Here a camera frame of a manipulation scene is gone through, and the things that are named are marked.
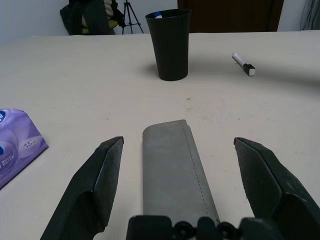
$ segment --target wooden door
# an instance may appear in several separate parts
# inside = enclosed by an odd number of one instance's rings
[[[192,10],[191,33],[276,32],[284,0],[178,0]]]

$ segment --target black bag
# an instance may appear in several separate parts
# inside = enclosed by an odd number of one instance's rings
[[[124,15],[117,6],[116,1],[112,0],[111,19],[124,26]],[[69,0],[69,4],[60,10],[60,15],[70,35],[82,35],[82,16],[85,18],[90,35],[108,35],[110,32],[104,0]]]

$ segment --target white wall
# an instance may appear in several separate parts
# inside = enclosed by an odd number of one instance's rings
[[[60,9],[68,0],[1,0],[0,44],[30,36],[68,35]]]
[[[308,0],[284,0],[278,31],[300,31],[300,20]]]
[[[118,3],[118,9],[124,13],[124,2],[126,0],[116,0]],[[177,0],[128,0],[128,2],[131,3],[131,6],[136,14],[136,17],[138,18],[139,22],[141,23],[142,30],[144,33],[150,33],[149,28],[147,25],[147,21],[145,19],[145,16],[147,14],[161,11],[161,10],[167,10],[167,9],[176,9],[178,8],[178,1]],[[133,24],[136,23],[136,20],[134,19],[134,16],[131,14],[131,22]],[[125,23],[129,23],[129,18],[128,15],[126,14],[125,17]],[[140,28],[135,25],[132,26],[133,33],[134,34],[140,34],[141,30]],[[121,34],[122,33],[122,27],[117,26],[114,29],[116,34]],[[125,34],[131,34],[131,30],[129,26],[126,26],[124,29]]]

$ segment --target stitching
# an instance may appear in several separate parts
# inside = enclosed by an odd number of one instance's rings
[[[170,124],[160,125],[160,126],[157,126],[157,127],[159,128],[159,127],[169,126],[169,125],[173,125],[173,124],[181,124],[181,123],[180,122],[174,122],[174,123],[170,123]]]
[[[199,188],[200,188],[200,192],[201,192],[203,204],[204,204],[204,207],[205,207],[205,211],[206,211],[207,216],[209,216],[209,211],[208,211],[207,204],[206,204],[206,201],[205,201],[204,193],[202,192],[202,188],[201,188],[201,185],[200,185],[200,181],[199,181],[199,177],[198,177],[196,165],[195,165],[194,159],[193,159],[192,154],[191,154],[191,150],[190,150],[190,146],[189,146],[189,142],[188,142],[188,139],[187,139],[187,134],[186,134],[184,125],[183,125],[181,122],[174,122],[174,123],[169,123],[169,124],[165,124],[165,125],[160,125],[160,126],[158,126],[158,127],[163,127],[163,126],[168,126],[168,125],[174,125],[174,124],[180,124],[181,127],[182,127],[182,129],[183,129],[183,133],[184,133],[184,136],[185,136],[185,141],[186,141],[186,144],[188,145],[190,157],[191,157],[192,164],[193,164],[193,168],[194,168],[194,171],[195,171],[195,176],[196,176],[196,179],[197,179],[198,184],[199,184]]]

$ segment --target tripod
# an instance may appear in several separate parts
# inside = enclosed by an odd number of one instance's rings
[[[134,16],[135,20],[136,20],[136,23],[134,23],[134,24],[132,24],[132,22],[131,22],[130,9],[131,9],[131,12],[133,13],[133,16]],[[130,26],[131,34],[133,34],[133,32],[132,32],[132,26],[133,26],[133,25],[139,25],[139,28],[141,29],[141,32],[144,34],[144,31],[143,31],[142,28],[141,28],[141,24],[140,24],[140,22],[138,21],[138,18],[137,18],[137,16],[136,16],[134,10],[132,9],[131,3],[128,2],[128,0],[125,0],[125,3],[124,3],[124,14],[123,14],[123,15],[124,15],[124,16],[123,16],[123,20],[124,20],[124,21],[126,20],[126,10],[127,10],[127,12],[128,12],[128,16],[129,16],[129,24],[128,24],[128,25],[125,24],[125,25],[122,27],[122,34],[124,34],[124,30],[125,30],[125,27],[126,27],[126,26]]]

